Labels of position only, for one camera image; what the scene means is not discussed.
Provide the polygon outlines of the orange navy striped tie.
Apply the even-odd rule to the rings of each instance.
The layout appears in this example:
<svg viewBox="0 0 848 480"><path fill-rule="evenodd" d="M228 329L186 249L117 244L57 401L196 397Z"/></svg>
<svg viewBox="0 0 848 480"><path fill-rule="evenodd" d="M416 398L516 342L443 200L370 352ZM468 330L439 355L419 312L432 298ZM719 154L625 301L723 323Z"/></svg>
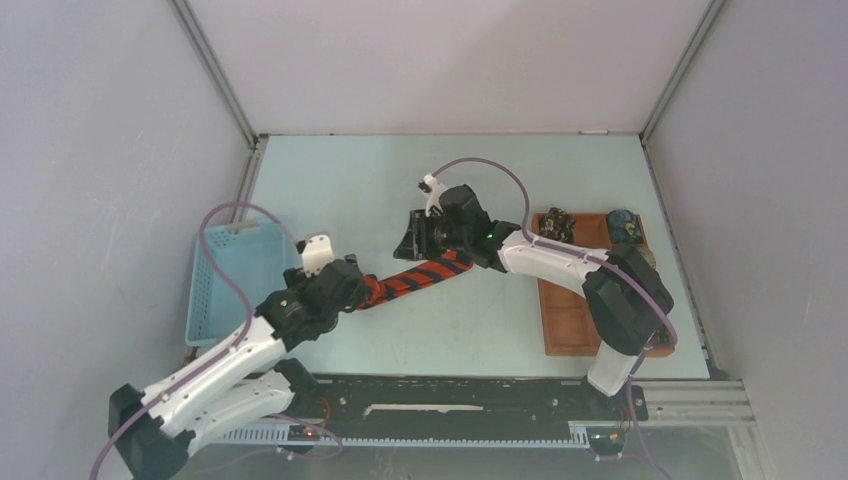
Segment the orange navy striped tie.
<svg viewBox="0 0 848 480"><path fill-rule="evenodd" d="M473 266L474 262L468 255L449 251L390 277L378 279L375 275L366 275L365 284L370 289L370 293L356 309L368 310L424 290L455 278L471 270Z"/></svg>

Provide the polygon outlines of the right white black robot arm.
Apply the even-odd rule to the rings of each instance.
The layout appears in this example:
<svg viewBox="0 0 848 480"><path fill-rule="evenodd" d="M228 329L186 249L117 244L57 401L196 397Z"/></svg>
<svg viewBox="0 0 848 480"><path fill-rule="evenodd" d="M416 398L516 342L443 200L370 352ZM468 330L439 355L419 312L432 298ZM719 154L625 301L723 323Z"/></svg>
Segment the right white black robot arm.
<svg viewBox="0 0 848 480"><path fill-rule="evenodd" d="M632 245L577 247L493 220L467 185L446 187L427 176L418 188L425 206L411 211L394 258L421 261L462 253L482 268L527 275L582 297L601 343L581 402L596 418L616 411L622 403L620 390L674 306L655 269Z"/></svg>

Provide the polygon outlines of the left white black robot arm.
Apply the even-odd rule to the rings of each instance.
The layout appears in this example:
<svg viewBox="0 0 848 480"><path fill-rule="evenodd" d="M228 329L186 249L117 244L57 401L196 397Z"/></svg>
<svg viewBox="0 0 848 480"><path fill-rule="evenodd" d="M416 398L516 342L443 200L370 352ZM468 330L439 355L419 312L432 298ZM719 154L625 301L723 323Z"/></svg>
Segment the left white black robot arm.
<svg viewBox="0 0 848 480"><path fill-rule="evenodd" d="M170 479L217 437L261 417L304 416L317 382L291 351L335 328L340 313L370 289L354 255L319 273L284 273L287 288L270 293L249 321L168 378L109 399L108 434L135 479Z"/></svg>

